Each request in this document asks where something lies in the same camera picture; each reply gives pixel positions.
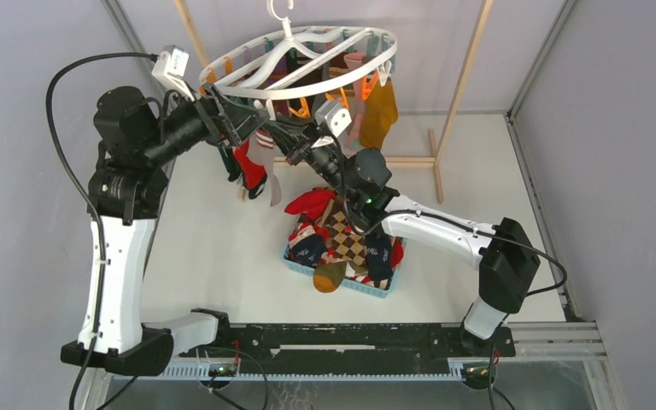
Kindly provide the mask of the grey ribbed sock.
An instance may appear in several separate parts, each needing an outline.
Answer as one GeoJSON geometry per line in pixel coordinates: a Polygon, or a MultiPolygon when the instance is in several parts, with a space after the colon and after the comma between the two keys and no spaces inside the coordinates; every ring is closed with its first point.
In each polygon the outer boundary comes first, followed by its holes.
{"type": "Polygon", "coordinates": [[[278,177],[274,173],[275,143],[272,136],[263,129],[255,131],[249,139],[248,158],[266,171],[271,188],[270,206],[279,205],[282,200],[282,189],[278,177]]]}

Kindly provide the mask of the red and cream Christmas sock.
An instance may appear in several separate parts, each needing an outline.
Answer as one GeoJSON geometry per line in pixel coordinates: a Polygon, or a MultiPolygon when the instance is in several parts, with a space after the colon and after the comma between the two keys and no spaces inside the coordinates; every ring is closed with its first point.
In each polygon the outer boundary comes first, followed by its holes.
{"type": "Polygon", "coordinates": [[[265,188],[267,172],[262,165],[250,160],[248,153],[249,142],[245,142],[233,150],[241,172],[242,187],[247,193],[247,198],[254,200],[265,188]]]}

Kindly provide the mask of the white clothespin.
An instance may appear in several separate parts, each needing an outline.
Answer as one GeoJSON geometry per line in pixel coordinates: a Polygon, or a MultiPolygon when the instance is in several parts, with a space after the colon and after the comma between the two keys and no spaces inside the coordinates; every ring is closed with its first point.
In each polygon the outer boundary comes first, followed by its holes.
{"type": "Polygon", "coordinates": [[[392,66],[393,63],[390,59],[377,66],[375,77],[378,79],[378,83],[381,87],[384,87],[390,79],[392,66]]]}

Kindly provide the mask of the navy sock with lettering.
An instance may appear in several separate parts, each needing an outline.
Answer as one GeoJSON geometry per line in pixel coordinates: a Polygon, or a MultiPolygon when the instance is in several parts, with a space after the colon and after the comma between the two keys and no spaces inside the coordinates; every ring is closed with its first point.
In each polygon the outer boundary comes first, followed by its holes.
{"type": "Polygon", "coordinates": [[[319,234],[310,234],[303,238],[295,237],[289,241],[289,257],[295,263],[305,267],[315,267],[323,260],[328,251],[319,234]]]}

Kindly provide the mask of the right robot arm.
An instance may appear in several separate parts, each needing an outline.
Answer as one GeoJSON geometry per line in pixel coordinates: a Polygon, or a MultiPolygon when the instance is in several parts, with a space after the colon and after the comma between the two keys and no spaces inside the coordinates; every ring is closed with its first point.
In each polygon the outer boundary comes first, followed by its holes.
{"type": "Polygon", "coordinates": [[[518,313],[541,264],[524,228],[509,218],[499,224],[463,220],[426,207],[388,186],[391,172],[379,149],[346,156],[337,138],[314,122],[264,129],[291,165],[308,164],[343,199],[354,232],[381,231],[393,237],[445,249],[478,273],[478,296],[462,320],[460,346],[481,355],[506,318],[518,313]]]}

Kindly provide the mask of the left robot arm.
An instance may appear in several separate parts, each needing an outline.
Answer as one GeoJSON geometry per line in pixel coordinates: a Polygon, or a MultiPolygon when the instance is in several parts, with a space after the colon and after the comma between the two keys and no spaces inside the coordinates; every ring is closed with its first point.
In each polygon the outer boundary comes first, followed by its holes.
{"type": "Polygon", "coordinates": [[[99,158],[87,185],[94,257],[89,299],[78,337],[61,348],[63,363],[147,377],[195,346],[213,356],[231,349],[233,335],[220,325],[223,313],[195,309],[144,323],[144,268],[168,184],[164,166],[199,143],[235,147],[266,121],[264,112],[217,91],[180,102],[163,116],[133,86],[99,98],[93,118],[99,158]]]}

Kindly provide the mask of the white round clip hanger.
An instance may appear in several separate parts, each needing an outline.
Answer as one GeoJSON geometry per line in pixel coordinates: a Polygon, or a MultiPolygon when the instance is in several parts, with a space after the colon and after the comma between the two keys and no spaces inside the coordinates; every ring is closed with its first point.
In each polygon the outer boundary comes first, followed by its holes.
{"type": "Polygon", "coordinates": [[[280,23],[276,32],[254,38],[206,65],[200,83],[213,84],[230,97],[258,100],[292,100],[323,95],[352,86],[360,77],[376,72],[398,51],[397,36],[369,26],[299,26],[266,2],[268,14],[280,23]],[[344,57],[365,55],[362,67],[352,73],[344,57]]]}

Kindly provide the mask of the orange clothespin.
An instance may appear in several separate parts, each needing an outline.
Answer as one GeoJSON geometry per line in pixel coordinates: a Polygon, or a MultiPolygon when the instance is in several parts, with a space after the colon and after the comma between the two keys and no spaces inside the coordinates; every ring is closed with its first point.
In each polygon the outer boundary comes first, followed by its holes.
{"type": "Polygon", "coordinates": [[[288,110],[292,116],[297,118],[308,119],[311,117],[308,100],[305,97],[289,100],[288,110]]]}
{"type": "Polygon", "coordinates": [[[343,87],[326,92],[325,98],[332,101],[339,101],[345,109],[349,109],[348,95],[343,87]]]}
{"type": "Polygon", "coordinates": [[[359,97],[362,101],[368,99],[374,88],[378,85],[379,80],[380,75],[378,72],[370,73],[361,79],[359,97]]]}

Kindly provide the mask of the mustard yellow sock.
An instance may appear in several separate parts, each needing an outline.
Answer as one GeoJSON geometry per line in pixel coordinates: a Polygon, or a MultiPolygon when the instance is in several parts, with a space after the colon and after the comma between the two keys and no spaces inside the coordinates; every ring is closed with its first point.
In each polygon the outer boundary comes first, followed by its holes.
{"type": "Polygon", "coordinates": [[[395,90],[389,79],[384,86],[374,88],[366,100],[359,130],[360,144],[365,148],[381,149],[398,117],[395,90]]]}

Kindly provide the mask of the pink sock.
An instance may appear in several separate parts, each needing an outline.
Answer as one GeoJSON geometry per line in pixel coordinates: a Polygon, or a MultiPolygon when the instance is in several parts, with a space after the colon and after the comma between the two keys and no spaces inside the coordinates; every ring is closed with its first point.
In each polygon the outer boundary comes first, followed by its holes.
{"type": "MultiPolygon", "coordinates": [[[[344,61],[347,65],[348,70],[352,73],[355,69],[362,67],[364,64],[363,62],[364,57],[365,55],[360,52],[348,53],[344,57],[344,61]]],[[[361,98],[362,81],[363,78],[360,77],[353,83],[354,98],[353,98],[353,105],[350,109],[352,113],[353,122],[351,124],[348,136],[344,143],[344,146],[353,152],[360,149],[360,141],[359,141],[360,128],[365,115],[365,102],[361,98]]]]}

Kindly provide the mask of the brown argyle sock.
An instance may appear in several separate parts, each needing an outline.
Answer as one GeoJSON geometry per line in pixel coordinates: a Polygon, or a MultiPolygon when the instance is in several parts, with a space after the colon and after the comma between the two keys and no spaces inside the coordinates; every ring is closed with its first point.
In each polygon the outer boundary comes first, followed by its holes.
{"type": "Polygon", "coordinates": [[[364,238],[355,235],[338,200],[330,200],[318,220],[319,227],[327,231],[326,246],[332,250],[338,260],[352,261],[360,267],[366,267],[366,246],[364,238]]]}

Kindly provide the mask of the olive orange-toe sock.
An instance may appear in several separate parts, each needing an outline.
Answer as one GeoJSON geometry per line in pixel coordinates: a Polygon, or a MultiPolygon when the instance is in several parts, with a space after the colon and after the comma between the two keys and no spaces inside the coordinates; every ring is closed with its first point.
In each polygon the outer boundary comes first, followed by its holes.
{"type": "Polygon", "coordinates": [[[337,290],[345,279],[346,261],[337,261],[317,266],[313,271],[313,287],[321,293],[337,290]]]}

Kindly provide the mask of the light blue plastic basket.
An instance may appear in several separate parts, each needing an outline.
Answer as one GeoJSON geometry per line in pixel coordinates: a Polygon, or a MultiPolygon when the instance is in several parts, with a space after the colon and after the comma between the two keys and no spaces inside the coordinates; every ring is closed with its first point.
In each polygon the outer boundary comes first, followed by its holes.
{"type": "Polygon", "coordinates": [[[400,276],[401,263],[404,258],[404,242],[400,239],[392,239],[394,245],[390,263],[392,275],[382,281],[374,281],[367,275],[364,267],[355,265],[352,261],[334,262],[337,268],[329,266],[322,268],[318,275],[315,274],[315,268],[305,266],[297,261],[293,261],[290,256],[290,250],[285,248],[282,258],[284,264],[293,272],[306,275],[313,280],[313,287],[322,293],[331,293],[339,288],[351,289],[369,296],[384,299],[395,288],[395,284],[400,276]]]}

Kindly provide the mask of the wooden rack frame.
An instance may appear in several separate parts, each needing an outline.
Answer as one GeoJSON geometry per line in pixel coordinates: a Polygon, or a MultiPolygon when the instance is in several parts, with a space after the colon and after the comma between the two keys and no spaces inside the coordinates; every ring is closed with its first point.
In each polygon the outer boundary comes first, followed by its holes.
{"type": "MultiPolygon", "coordinates": [[[[403,114],[445,114],[460,108],[492,8],[490,1],[285,1],[274,6],[293,30],[337,26],[385,29],[397,37],[394,82],[403,114]]],[[[196,59],[239,68],[283,38],[265,1],[177,1],[196,59]]]]}

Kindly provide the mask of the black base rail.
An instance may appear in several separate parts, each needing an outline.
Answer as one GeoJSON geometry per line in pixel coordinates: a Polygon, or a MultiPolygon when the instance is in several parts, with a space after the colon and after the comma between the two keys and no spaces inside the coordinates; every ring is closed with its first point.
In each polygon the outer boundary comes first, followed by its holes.
{"type": "Polygon", "coordinates": [[[517,355],[511,330],[502,326],[487,341],[475,338],[458,324],[230,324],[221,326],[217,340],[191,348],[182,357],[193,357],[228,348],[258,356],[265,350],[289,346],[309,349],[347,350],[350,346],[369,349],[428,351],[432,357],[487,357],[490,349],[501,358],[517,355]]]}

